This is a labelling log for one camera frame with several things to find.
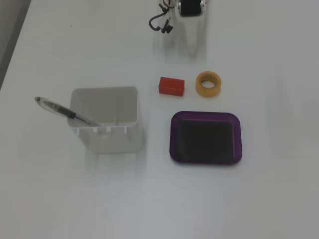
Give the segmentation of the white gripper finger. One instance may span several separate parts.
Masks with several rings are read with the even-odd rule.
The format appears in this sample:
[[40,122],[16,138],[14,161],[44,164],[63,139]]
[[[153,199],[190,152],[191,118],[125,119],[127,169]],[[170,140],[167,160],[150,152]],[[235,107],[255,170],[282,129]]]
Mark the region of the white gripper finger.
[[185,17],[183,26],[187,53],[195,58],[201,48],[206,28],[206,15]]
[[160,48],[165,56],[183,56],[184,49],[184,33],[183,26],[174,16],[164,16],[159,21],[160,27]]

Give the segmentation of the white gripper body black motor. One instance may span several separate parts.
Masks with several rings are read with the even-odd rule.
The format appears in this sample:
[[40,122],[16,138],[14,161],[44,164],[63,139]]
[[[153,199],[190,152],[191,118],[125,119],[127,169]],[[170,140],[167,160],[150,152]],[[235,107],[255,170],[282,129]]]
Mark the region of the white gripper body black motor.
[[182,17],[200,16],[206,8],[206,0],[178,0],[177,9]]

